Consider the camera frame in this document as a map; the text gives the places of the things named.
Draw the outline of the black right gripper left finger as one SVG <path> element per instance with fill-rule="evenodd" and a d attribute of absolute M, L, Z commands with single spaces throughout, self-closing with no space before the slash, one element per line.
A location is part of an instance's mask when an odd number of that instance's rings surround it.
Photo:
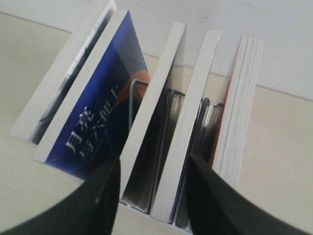
<path fill-rule="evenodd" d="M 119 159 L 107 159 L 73 193 L 4 235 L 110 235 L 120 193 Z"/>

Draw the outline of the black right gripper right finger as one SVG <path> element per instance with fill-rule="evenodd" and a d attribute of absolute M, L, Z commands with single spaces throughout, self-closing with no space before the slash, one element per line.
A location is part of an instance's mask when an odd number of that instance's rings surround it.
<path fill-rule="evenodd" d="M 195 235 L 305 235 L 240 195 L 200 156 L 188 158 L 188 216 Z"/>

